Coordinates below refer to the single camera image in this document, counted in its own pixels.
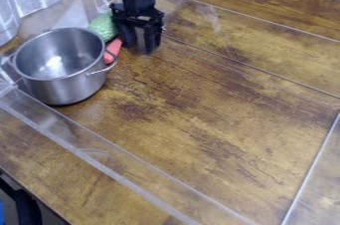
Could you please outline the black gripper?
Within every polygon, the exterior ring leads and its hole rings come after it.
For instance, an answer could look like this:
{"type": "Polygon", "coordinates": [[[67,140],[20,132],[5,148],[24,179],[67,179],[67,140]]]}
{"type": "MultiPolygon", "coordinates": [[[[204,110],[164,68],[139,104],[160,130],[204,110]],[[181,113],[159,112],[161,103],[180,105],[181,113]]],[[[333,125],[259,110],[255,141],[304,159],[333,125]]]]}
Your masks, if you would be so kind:
{"type": "Polygon", "coordinates": [[[151,54],[161,44],[164,31],[164,13],[156,8],[156,0],[123,0],[111,8],[124,47],[137,43],[136,27],[144,27],[145,52],[151,54]]]}

